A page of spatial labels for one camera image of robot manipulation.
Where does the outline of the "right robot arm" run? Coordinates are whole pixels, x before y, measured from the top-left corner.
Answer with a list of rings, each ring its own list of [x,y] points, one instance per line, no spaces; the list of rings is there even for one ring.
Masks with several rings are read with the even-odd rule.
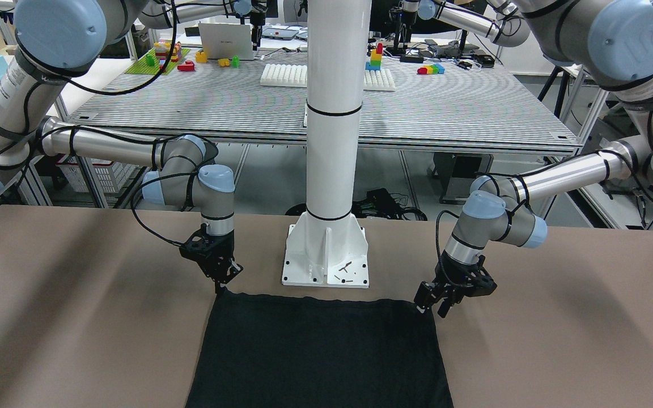
[[[165,1],[18,1],[15,59],[0,80],[0,194],[34,157],[68,154],[150,168],[143,198],[199,209],[202,224],[185,242],[169,240],[221,292],[243,271],[234,259],[234,174],[215,164],[218,148],[203,136],[153,138],[68,124],[48,111],[67,81],[81,77],[101,50],[145,25],[178,23]]]

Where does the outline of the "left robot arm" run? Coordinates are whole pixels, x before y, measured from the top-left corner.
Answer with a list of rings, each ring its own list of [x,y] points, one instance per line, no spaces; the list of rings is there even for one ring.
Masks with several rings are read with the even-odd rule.
[[[533,201],[598,184],[633,179],[653,185],[653,1],[490,1],[495,20],[445,1],[422,1],[415,11],[483,36],[501,47],[521,45],[529,35],[555,68],[579,65],[602,93],[612,94],[637,128],[632,137],[599,144],[588,152],[591,125],[578,135],[575,155],[513,176],[484,174],[470,195],[447,243],[437,244],[435,278],[422,282],[414,303],[420,312],[438,305],[445,317],[465,297],[497,288],[483,250],[489,242],[539,247],[546,222]]]

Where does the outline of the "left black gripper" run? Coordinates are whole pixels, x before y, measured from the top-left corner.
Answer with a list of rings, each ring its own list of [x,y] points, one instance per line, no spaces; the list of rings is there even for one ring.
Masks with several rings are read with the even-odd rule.
[[[448,253],[440,255],[435,267],[436,277],[432,282],[421,282],[414,295],[414,303],[420,312],[427,312],[438,302],[438,296],[443,302],[438,308],[438,315],[445,318],[450,309],[460,304],[467,294],[470,282],[470,271],[485,269],[485,256],[479,255],[478,261],[472,265],[466,265],[454,260]]]

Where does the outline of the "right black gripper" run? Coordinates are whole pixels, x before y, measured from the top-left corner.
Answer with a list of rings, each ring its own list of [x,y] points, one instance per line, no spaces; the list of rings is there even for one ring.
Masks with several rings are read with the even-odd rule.
[[[220,295],[226,289],[225,284],[243,271],[243,266],[234,259],[234,231],[225,235],[210,235],[202,230],[198,231],[207,235],[210,256],[205,262],[199,262],[197,265],[205,276],[213,278],[214,293]]]

